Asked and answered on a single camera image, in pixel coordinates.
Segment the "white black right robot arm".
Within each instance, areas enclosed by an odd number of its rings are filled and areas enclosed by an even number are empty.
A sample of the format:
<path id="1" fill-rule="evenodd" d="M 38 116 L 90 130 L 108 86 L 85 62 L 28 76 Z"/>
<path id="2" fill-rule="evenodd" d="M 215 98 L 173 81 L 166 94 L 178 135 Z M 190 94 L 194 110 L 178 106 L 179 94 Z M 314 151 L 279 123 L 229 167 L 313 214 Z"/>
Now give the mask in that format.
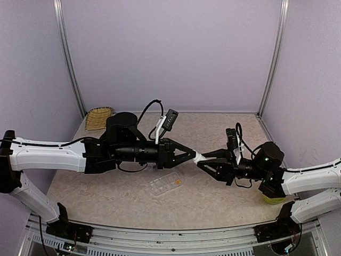
<path id="1" fill-rule="evenodd" d="M 242 156 L 243 146 L 228 146 L 193 159 L 198 168 L 217 181 L 231 185 L 235 179 L 260 181 L 259 190 L 268 198 L 284 198 L 305 191 L 320 193 L 283 205 L 272 231 L 283 237 L 294 223 L 303 223 L 340 208 L 340 159 L 298 169 L 282 168 L 284 153 L 272 141 L 257 147 L 252 159 Z"/>

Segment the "clear plastic pill organizer box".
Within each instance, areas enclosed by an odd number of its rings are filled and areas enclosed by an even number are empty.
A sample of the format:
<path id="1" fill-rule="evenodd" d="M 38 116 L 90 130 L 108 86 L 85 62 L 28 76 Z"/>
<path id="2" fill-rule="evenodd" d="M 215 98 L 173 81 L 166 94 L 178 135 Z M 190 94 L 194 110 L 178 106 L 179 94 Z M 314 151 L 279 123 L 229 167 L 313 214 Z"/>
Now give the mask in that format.
<path id="1" fill-rule="evenodd" d="M 183 182 L 177 185 L 175 183 L 176 180 L 181 180 L 179 175 L 176 172 L 172 172 L 163 177 L 154 179 L 149 182 L 150 191 L 154 196 L 160 196 L 166 192 L 169 192 L 183 185 Z"/>

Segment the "white pill bottle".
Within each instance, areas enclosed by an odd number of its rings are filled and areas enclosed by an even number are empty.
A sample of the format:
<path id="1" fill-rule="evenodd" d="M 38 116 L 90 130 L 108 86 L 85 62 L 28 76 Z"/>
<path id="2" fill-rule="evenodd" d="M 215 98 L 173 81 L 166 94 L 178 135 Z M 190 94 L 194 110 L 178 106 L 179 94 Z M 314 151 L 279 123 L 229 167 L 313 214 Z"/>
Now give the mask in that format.
<path id="1" fill-rule="evenodd" d="M 195 163 L 195 164 L 198 164 L 198 162 L 200 161 L 206 161 L 207 158 L 204 157 L 201 153 L 197 152 L 197 151 L 194 151 L 195 152 L 195 156 L 194 158 L 192 159 L 192 161 Z"/>

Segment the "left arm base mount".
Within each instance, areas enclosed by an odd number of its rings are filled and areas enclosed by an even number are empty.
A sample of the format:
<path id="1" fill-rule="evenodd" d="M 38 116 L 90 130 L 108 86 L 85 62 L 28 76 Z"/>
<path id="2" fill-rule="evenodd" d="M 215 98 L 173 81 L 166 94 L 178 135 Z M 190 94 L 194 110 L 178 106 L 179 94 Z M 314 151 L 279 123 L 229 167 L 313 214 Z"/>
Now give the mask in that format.
<path id="1" fill-rule="evenodd" d="M 61 203 L 57 203 L 57 206 L 59 208 L 58 219 L 47 224 L 46 233 L 74 242 L 89 243 L 93 227 L 70 222 L 66 208 Z"/>

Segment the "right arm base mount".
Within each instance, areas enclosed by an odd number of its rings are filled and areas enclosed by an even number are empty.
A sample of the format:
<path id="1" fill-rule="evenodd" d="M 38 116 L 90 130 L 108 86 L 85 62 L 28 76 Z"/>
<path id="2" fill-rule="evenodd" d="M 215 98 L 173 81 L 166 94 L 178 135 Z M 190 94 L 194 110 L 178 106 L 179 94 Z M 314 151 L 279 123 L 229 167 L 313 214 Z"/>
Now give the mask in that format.
<path id="1" fill-rule="evenodd" d="M 301 225 L 291 218 L 293 204 L 294 202 L 284 204 L 274 222 L 254 227 L 255 236 L 259 243 L 284 238 L 301 232 Z"/>

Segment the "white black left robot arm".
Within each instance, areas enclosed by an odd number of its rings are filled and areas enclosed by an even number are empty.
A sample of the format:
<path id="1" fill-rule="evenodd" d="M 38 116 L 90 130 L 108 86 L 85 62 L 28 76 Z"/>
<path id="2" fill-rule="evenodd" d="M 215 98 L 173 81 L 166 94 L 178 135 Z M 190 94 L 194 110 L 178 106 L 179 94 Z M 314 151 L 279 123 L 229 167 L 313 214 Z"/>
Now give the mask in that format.
<path id="1" fill-rule="evenodd" d="M 51 201 L 32 185 L 23 171 L 28 169 L 67 170 L 85 174 L 101 174 L 114 170 L 122 162 L 140 165 L 154 163 L 158 169 L 171 169 L 194 160 L 197 152 L 172 139 L 161 138 L 170 131 L 177 112 L 170 110 L 156 125 L 156 137 L 148 140 L 138 130 L 134 113 L 117 113 L 106 120 L 100 138 L 83 137 L 71 142 L 30 141 L 7 130 L 1 140 L 1 193 L 18 198 L 40 215 L 63 237 L 75 229 L 68 220 L 66 208 Z"/>

